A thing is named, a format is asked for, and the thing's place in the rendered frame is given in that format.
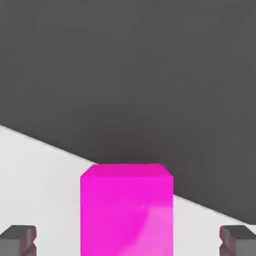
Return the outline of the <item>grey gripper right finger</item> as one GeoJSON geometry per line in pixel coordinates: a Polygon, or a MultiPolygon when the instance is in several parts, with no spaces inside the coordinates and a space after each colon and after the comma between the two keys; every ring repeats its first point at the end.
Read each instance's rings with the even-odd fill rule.
{"type": "Polygon", "coordinates": [[[256,234],[245,225],[222,225],[219,256],[256,256],[256,234]]]}

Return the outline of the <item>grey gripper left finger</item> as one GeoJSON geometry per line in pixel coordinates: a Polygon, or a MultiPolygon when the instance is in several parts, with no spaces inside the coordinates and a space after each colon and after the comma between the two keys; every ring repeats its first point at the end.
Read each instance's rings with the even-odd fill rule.
{"type": "Polygon", "coordinates": [[[0,234],[0,256],[37,256],[34,225],[11,225],[0,234]]]}

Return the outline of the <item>small magenta cube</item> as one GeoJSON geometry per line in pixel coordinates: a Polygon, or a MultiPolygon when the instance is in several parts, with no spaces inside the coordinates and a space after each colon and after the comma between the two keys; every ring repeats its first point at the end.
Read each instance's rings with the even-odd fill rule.
{"type": "Polygon", "coordinates": [[[80,256],[173,256],[174,178],[161,164],[94,164],[80,177],[80,256]]]}

